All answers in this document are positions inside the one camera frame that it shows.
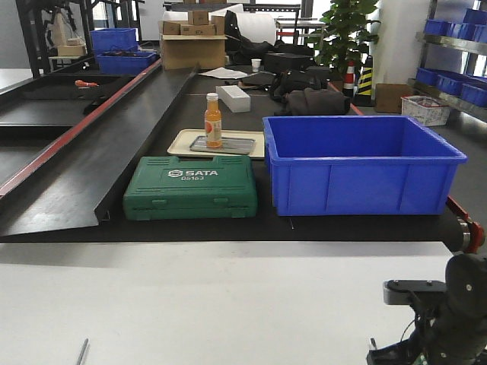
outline sata logo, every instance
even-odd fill
[[[218,171],[215,170],[171,170],[167,173],[169,177],[181,177],[181,176],[218,176]]]
[[[217,176],[218,172],[210,170],[186,171],[186,176]]]
[[[183,171],[181,170],[171,170],[169,173],[167,173],[169,177],[181,177],[183,175]]]

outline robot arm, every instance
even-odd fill
[[[437,281],[388,281],[384,300],[409,304],[415,330],[408,340],[370,351],[369,365],[487,363],[487,256],[462,254]]]

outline bottle label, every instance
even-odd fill
[[[207,120],[205,119],[206,142],[220,142],[221,141],[221,119]]]

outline traffic cone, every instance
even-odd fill
[[[353,61],[349,61],[347,73],[343,79],[343,95],[346,97],[353,97],[353,87],[355,86],[355,67]]]
[[[358,79],[358,90],[353,103],[356,106],[372,106],[372,70],[374,60],[367,56],[360,78]]]

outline white paper cup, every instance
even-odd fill
[[[252,72],[259,72],[260,59],[251,59],[252,61]]]

